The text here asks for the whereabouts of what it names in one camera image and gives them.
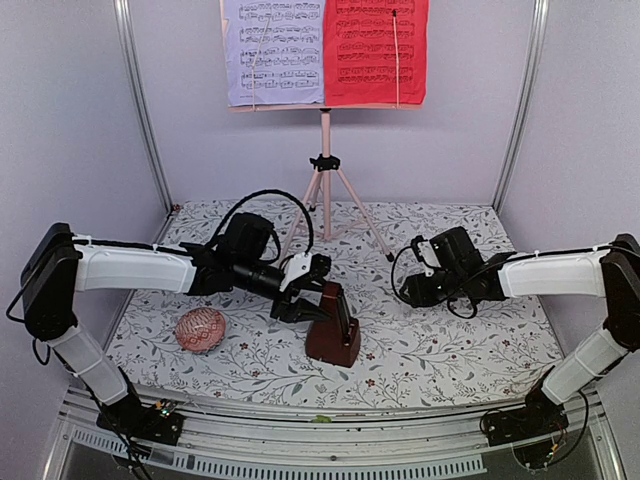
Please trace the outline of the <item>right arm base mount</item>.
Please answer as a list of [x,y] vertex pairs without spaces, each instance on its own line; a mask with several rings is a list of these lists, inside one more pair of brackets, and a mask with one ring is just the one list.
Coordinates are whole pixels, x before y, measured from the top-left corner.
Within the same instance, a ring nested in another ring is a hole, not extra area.
[[540,385],[525,396],[523,406],[512,410],[489,410],[479,421],[479,428],[490,446],[532,439],[563,430],[568,425],[564,404],[554,403]]

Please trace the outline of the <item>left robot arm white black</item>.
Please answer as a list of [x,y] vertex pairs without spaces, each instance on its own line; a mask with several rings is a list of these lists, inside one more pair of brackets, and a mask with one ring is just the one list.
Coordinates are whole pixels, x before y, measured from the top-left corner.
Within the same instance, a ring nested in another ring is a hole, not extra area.
[[305,250],[277,268],[263,257],[275,236],[271,229],[264,218],[238,214],[229,236],[167,247],[94,240],[73,234],[66,223],[55,223],[24,267],[12,303],[22,307],[19,321],[29,334],[70,367],[116,424],[138,434],[148,426],[148,412],[125,374],[77,319],[75,295],[151,290],[205,297],[241,289],[271,300],[270,315],[276,320],[327,319],[327,313],[299,294],[322,289],[330,258]]

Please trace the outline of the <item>red sheet music paper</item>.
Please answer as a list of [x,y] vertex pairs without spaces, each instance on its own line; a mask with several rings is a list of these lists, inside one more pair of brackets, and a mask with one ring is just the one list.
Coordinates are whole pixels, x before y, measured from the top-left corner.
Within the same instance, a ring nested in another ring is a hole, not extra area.
[[427,90],[428,0],[325,3],[324,103],[420,105]]

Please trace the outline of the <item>pink music stand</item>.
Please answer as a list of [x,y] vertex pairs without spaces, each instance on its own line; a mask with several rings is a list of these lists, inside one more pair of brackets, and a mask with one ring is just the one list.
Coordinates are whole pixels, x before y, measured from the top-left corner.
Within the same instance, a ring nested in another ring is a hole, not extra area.
[[304,205],[313,208],[316,205],[316,200],[321,198],[324,203],[330,203],[331,201],[331,176],[337,174],[342,180],[343,186],[351,196],[351,199],[356,203],[357,208],[362,209],[363,203],[360,201],[359,196],[355,192],[350,181],[346,178],[339,160],[331,152],[331,117],[330,114],[334,109],[391,109],[391,110],[409,110],[416,109],[422,106],[420,105],[405,105],[402,107],[394,108],[389,105],[356,105],[347,107],[328,107],[323,102],[322,104],[313,105],[276,105],[276,106],[258,106],[256,108],[250,107],[231,107],[230,109],[236,111],[256,112],[256,111],[268,111],[268,110],[288,110],[288,109],[314,109],[317,108],[320,111],[321,118],[321,132],[322,132],[322,147],[321,152],[317,158],[313,159],[312,165],[314,173],[311,177],[310,183],[303,197]]

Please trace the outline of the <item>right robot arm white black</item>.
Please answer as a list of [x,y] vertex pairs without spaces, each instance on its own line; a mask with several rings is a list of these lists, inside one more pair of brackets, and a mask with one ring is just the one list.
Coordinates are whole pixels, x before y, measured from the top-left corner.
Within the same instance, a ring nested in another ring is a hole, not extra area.
[[639,348],[639,242],[629,233],[593,247],[482,256],[463,227],[429,240],[415,237],[409,250],[422,271],[408,275],[395,295],[413,308],[538,297],[600,303],[604,318],[525,397],[517,427],[537,436],[556,411],[583,387],[605,376]]

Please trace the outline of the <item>brown wooden metronome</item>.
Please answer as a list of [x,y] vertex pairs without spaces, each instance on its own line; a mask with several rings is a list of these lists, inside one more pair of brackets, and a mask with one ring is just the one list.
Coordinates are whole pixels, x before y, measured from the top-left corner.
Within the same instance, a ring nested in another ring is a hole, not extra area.
[[320,362],[351,368],[360,352],[361,332],[341,284],[330,282],[321,296],[320,307],[331,319],[310,325],[305,341],[306,355]]

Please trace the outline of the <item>purple sheet music paper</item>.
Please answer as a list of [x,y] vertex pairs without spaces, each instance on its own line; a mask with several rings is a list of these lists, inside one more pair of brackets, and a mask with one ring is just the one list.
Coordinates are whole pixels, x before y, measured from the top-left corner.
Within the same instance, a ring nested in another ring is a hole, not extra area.
[[325,3],[223,1],[231,107],[322,104]]

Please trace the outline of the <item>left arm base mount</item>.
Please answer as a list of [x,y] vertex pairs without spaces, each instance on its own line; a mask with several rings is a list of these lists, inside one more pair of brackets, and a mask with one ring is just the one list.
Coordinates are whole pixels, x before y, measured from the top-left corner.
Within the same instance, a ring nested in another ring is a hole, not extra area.
[[164,413],[161,409],[145,407],[134,397],[124,398],[112,405],[100,405],[97,426],[123,436],[176,446],[181,436],[185,416]]

